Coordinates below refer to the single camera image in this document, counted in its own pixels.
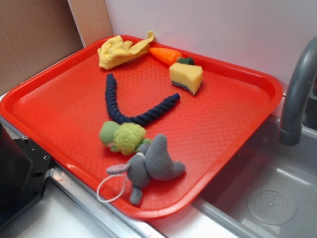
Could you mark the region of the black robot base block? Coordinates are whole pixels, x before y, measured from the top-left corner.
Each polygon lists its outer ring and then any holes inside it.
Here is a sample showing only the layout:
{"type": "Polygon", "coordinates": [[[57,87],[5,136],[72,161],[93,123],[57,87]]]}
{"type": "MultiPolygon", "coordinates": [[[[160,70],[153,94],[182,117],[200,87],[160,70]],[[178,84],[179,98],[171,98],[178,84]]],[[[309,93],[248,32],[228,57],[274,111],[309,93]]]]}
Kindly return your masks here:
{"type": "Polygon", "coordinates": [[[52,162],[32,139],[13,139],[0,126],[1,229],[43,198],[52,162]]]}

